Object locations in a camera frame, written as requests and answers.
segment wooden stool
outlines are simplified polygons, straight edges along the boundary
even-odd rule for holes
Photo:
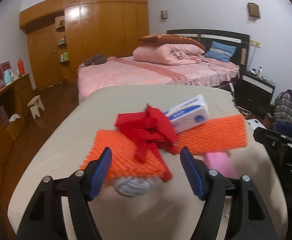
[[[40,95],[39,96],[35,96],[28,104],[27,106],[30,106],[30,111],[31,111],[31,115],[33,116],[33,118],[35,119],[36,116],[40,117],[40,112],[39,109],[45,110],[45,107],[40,99]]]

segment orange mesh cloth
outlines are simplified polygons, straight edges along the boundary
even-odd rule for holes
[[[85,169],[90,161],[97,160],[105,147],[112,151],[112,162],[106,178],[162,176],[166,171],[160,161],[149,152],[145,163],[136,160],[136,145],[119,131],[98,130],[94,145],[80,169]]]
[[[246,121],[241,114],[211,119],[202,125],[178,134],[177,143],[169,152],[180,153],[187,146],[192,154],[220,152],[247,146]]]

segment wall outlet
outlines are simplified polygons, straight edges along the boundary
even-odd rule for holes
[[[260,44],[261,44],[260,41],[250,40],[250,45],[251,45],[251,46],[255,46],[255,47],[260,48]]]

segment white bottle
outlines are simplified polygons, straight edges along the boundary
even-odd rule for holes
[[[259,67],[259,69],[257,70],[257,77],[259,77],[259,78],[261,78],[261,71],[262,71],[262,69],[261,69],[261,67]]]

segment checkered bag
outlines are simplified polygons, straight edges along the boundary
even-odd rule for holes
[[[275,102],[274,119],[292,125],[292,91],[282,92]]]

